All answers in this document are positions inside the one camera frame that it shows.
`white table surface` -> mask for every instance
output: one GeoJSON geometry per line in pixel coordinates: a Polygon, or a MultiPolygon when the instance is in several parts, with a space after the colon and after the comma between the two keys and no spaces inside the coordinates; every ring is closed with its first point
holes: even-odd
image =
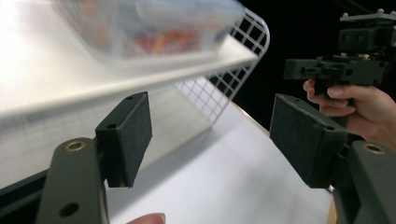
{"type": "Polygon", "coordinates": [[[108,189],[110,222],[163,212],[167,223],[326,223],[331,195],[310,189],[268,132],[229,104],[204,134],[108,189]]]}

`fingernail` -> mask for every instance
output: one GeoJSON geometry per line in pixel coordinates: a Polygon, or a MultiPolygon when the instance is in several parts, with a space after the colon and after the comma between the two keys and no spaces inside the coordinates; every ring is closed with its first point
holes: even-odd
{"type": "Polygon", "coordinates": [[[344,90],[340,87],[330,87],[329,89],[327,89],[327,93],[331,96],[331,97],[337,97],[337,96],[341,96],[344,94],[344,90]]]}
{"type": "Polygon", "coordinates": [[[163,223],[166,223],[166,217],[164,213],[158,213],[157,214],[159,217],[161,217],[161,219],[163,220],[163,223]]]}

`black background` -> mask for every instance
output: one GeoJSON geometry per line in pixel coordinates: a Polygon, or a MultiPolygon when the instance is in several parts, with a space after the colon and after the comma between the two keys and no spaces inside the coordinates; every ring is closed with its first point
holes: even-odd
{"type": "MultiPolygon", "coordinates": [[[[337,54],[339,21],[343,13],[357,12],[346,0],[253,1],[240,0],[251,11],[265,20],[270,30],[270,46],[233,101],[260,125],[269,130],[276,93],[305,98],[303,81],[285,80],[287,59],[315,59],[337,54]]],[[[356,0],[370,11],[383,8],[385,13],[396,10],[392,0],[356,0]]],[[[390,85],[396,89],[395,78],[390,85]]]]}

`white shelf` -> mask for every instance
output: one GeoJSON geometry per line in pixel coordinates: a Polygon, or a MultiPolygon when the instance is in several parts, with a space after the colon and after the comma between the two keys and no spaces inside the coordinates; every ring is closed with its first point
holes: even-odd
{"type": "Polygon", "coordinates": [[[134,66],[101,62],[87,51],[50,1],[0,7],[0,119],[119,93],[132,94],[258,61],[230,35],[217,54],[203,53],[134,66]]]}

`white wire rack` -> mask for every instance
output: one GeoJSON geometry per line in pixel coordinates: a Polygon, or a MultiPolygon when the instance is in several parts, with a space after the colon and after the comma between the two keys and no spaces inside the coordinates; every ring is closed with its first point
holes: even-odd
{"type": "Polygon", "coordinates": [[[177,83],[180,90],[213,123],[238,93],[270,44],[270,32],[267,24],[247,8],[245,8],[244,17],[235,23],[229,34],[255,53],[258,60],[236,69],[177,83]]]}

